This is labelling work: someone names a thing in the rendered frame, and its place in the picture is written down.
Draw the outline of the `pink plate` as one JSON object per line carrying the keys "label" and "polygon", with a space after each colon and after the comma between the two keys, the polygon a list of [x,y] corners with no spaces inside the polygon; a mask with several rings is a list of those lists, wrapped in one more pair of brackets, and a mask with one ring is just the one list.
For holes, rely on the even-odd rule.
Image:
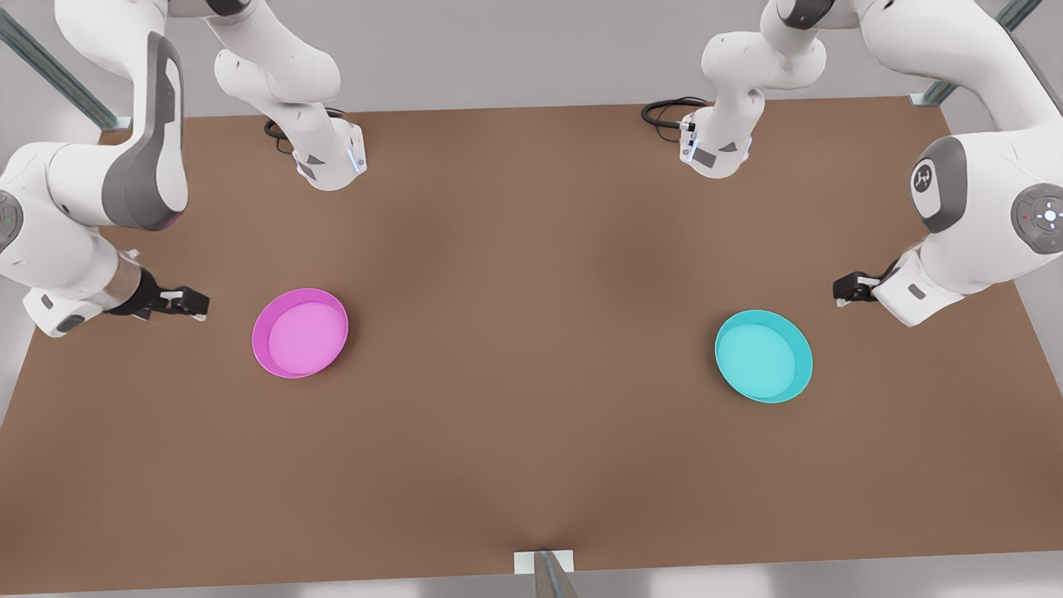
{"label": "pink plate", "polygon": [[299,288],[271,300],[256,318],[252,352],[259,366],[284,379],[311,377],[345,348],[348,311],[323,289]]}

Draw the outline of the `blue plate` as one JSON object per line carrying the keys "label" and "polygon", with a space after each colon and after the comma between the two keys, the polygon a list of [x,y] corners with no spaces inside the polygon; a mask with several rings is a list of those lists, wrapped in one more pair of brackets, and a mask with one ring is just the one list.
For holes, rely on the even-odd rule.
{"label": "blue plate", "polygon": [[800,396],[814,371],[805,334],[774,311],[737,311],[718,329],[713,352],[722,378],[759,404],[784,404]]}

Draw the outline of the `silver frame post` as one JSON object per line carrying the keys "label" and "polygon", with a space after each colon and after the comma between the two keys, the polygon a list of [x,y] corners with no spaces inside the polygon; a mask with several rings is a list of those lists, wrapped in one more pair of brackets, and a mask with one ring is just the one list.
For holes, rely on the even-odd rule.
{"label": "silver frame post", "polygon": [[517,551],[514,575],[534,576],[534,598],[580,598],[570,579],[575,571],[573,550]]}
{"label": "silver frame post", "polygon": [[22,24],[0,7],[0,42],[7,46],[15,56],[43,76],[75,109],[101,131],[128,131],[130,117],[118,117],[109,107],[88,91],[61,62],[48,51]]}
{"label": "silver frame post", "polygon": [[999,124],[1026,126],[1051,114],[1051,87],[1014,37],[1010,20],[999,22],[962,0],[916,0],[899,7],[896,23],[911,30],[901,32],[900,49],[888,44],[882,56],[899,59],[901,71],[913,68],[916,76],[935,80],[929,91],[910,97],[912,105],[941,105],[934,90],[946,85],[969,90]]}

